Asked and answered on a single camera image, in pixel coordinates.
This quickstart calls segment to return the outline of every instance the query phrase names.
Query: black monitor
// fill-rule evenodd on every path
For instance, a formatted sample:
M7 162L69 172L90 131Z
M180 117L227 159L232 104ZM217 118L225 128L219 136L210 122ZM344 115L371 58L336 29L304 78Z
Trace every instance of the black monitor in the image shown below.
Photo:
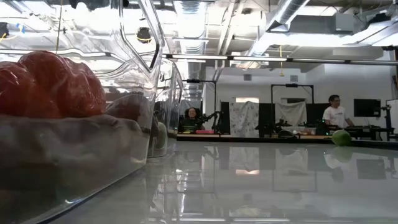
M330 106L329 103L309 103L305 105L307 108L307 124L317 124L321 121L323 113Z
M377 117L381 114L381 100L354 99L355 117Z

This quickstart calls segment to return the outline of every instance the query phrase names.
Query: robotic arm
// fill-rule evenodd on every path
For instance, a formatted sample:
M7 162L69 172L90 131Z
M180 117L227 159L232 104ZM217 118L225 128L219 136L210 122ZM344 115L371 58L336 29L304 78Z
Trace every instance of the robotic arm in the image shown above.
M223 119L223 112L222 111L215 111L214 113L212 113L211 115L207 116L205 114L203 114L197 122L198 127L201 127L205 122L209 121L211 118L214 118L213 121L213 125L211 127L211 129L215 132L215 133L220 133L220 126L221 126L221 120Z

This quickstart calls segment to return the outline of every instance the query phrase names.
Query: window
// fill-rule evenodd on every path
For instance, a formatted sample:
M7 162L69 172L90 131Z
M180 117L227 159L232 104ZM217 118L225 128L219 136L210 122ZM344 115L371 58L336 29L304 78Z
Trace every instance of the window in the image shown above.
M247 101L253 102L253 103L259 103L259 98L258 97L236 97L237 103L245 103Z

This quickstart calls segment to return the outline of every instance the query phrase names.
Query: man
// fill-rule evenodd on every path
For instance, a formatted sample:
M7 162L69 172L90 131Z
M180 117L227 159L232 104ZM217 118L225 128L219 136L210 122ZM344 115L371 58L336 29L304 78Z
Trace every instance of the man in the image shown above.
M340 128L344 128L344 121L346 121L349 126L354 126L346 110L340 106L340 97L338 95L331 95L329 103L330 106L323 112L323 119L327 125L337 125Z

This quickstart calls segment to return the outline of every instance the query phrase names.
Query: white sheet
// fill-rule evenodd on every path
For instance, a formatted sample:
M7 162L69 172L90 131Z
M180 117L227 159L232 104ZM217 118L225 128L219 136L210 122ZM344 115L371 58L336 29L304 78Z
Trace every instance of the white sheet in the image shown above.
M287 121L292 126L297 126L307 121L307 109L305 102L300 103L276 103L275 122L279 119Z

